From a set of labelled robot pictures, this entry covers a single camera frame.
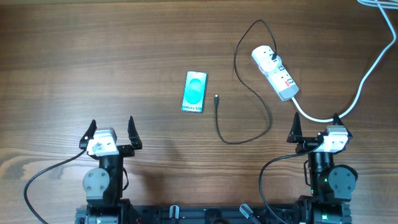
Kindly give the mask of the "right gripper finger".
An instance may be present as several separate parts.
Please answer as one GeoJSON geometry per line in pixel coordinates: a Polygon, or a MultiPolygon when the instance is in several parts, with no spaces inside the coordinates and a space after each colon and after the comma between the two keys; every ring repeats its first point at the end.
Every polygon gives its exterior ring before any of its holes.
{"type": "Polygon", "coordinates": [[[301,122],[300,122],[300,116],[299,113],[296,112],[294,114],[294,120],[292,123],[291,130],[289,132],[289,135],[287,137],[287,142],[288,143],[299,143],[303,141],[303,136],[302,136],[302,128],[301,128],[301,122]]]}
{"type": "Polygon", "coordinates": [[[333,125],[340,125],[340,126],[344,126],[344,128],[346,129],[347,133],[348,133],[348,138],[352,139],[353,136],[351,134],[351,132],[345,127],[345,125],[343,124],[343,122],[341,121],[339,115],[337,113],[335,113],[333,115],[333,125]]]}

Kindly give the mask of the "teal screen smartphone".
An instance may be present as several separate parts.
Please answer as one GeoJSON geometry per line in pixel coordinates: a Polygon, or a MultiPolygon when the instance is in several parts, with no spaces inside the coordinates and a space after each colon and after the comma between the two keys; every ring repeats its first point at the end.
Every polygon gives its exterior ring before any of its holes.
{"type": "Polygon", "coordinates": [[[208,74],[204,72],[187,72],[182,97],[182,111],[192,113],[203,112],[207,77],[208,74]]]}

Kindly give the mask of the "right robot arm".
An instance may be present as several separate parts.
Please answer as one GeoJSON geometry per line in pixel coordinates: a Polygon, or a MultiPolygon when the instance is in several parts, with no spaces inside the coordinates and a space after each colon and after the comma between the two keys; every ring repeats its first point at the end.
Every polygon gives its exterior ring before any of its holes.
{"type": "Polygon", "coordinates": [[[349,202],[356,187],[358,173],[350,166],[336,165],[333,156],[346,149],[352,139],[338,115],[316,137],[302,134],[299,114],[295,113],[288,143],[296,143],[295,154],[307,155],[304,163],[305,183],[310,196],[302,195],[293,206],[292,223],[351,224],[349,202]]]}

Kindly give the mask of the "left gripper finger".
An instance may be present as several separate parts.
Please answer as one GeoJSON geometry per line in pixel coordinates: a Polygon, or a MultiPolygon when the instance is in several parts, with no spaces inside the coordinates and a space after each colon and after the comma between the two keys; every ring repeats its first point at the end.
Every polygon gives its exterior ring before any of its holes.
{"type": "Polygon", "coordinates": [[[142,141],[137,133],[136,126],[134,124],[134,119],[132,116],[130,116],[129,118],[127,133],[133,149],[134,150],[142,149],[142,141]]]}
{"type": "Polygon", "coordinates": [[[80,139],[79,142],[80,149],[87,149],[89,141],[94,138],[96,129],[97,129],[96,121],[93,119],[89,125],[89,128],[86,130],[85,134],[80,139]]]}

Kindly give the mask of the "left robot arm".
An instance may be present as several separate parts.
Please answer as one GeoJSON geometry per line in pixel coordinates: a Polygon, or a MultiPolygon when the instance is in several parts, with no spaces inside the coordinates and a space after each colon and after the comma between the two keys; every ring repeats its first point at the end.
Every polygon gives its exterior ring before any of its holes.
{"type": "Polygon", "coordinates": [[[142,141],[136,131],[134,120],[127,126],[129,144],[117,145],[113,128],[98,129],[93,120],[80,139],[79,148],[99,162],[99,167],[89,170],[83,178],[87,206],[76,210],[76,224],[124,224],[142,223],[142,218],[129,199],[123,199],[128,183],[123,182],[127,171],[123,166],[125,157],[133,157],[142,149],[142,141]]]}

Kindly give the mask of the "white power strip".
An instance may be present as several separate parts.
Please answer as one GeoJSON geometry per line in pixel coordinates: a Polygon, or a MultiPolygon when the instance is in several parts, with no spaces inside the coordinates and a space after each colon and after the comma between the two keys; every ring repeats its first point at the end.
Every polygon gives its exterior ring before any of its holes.
{"type": "MultiPolygon", "coordinates": [[[[274,60],[274,55],[275,52],[269,46],[262,45],[252,51],[251,57],[256,62],[259,68],[259,62],[262,59],[266,57],[272,57],[272,59],[274,60]]],[[[299,87],[290,76],[283,64],[277,67],[274,71],[263,75],[267,78],[271,87],[273,87],[274,91],[277,93],[282,101],[291,100],[299,92],[299,87]]]]}

